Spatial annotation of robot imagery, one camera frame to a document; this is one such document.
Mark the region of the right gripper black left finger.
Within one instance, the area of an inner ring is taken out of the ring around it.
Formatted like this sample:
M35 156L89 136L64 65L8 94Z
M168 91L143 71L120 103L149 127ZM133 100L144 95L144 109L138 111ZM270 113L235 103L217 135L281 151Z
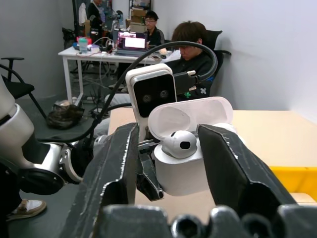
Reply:
M68 213L62 238L101 238L114 208L135 201L139 126L118 127L97 146Z

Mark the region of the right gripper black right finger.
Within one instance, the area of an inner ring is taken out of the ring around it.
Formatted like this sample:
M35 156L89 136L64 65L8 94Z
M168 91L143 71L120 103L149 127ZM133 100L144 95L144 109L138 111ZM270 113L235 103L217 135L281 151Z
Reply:
M269 166L224 128L197 128L215 204L234 210L275 210L296 201Z

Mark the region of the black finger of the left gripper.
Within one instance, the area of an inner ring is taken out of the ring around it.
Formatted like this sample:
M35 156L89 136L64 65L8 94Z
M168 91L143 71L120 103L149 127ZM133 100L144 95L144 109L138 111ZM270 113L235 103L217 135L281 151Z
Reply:
M138 154L135 173L136 188L142 194L144 194L150 201L163 199L164 192L158 182L153 160L148 154Z

